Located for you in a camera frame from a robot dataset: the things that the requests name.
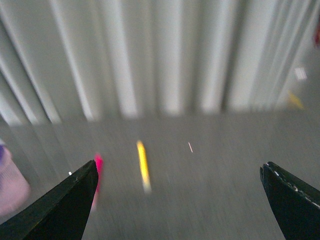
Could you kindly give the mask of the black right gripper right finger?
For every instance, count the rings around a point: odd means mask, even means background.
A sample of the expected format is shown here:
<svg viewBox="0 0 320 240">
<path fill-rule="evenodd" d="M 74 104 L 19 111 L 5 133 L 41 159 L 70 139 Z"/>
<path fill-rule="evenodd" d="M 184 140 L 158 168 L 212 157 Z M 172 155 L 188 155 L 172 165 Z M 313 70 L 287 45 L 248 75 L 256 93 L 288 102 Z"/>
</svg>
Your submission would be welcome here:
<svg viewBox="0 0 320 240">
<path fill-rule="evenodd" d="M 260 180 L 275 219 L 287 240 L 320 238 L 320 191 L 269 161 Z"/>
</svg>

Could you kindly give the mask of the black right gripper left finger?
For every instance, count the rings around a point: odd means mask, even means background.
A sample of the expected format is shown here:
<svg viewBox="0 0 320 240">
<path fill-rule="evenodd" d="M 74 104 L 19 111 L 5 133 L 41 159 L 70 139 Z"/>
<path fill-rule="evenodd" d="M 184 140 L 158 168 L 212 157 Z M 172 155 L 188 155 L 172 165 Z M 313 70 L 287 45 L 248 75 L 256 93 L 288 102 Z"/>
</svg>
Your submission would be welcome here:
<svg viewBox="0 0 320 240">
<path fill-rule="evenodd" d="M 98 184 L 94 160 L 0 226 L 2 240 L 80 240 Z"/>
</svg>

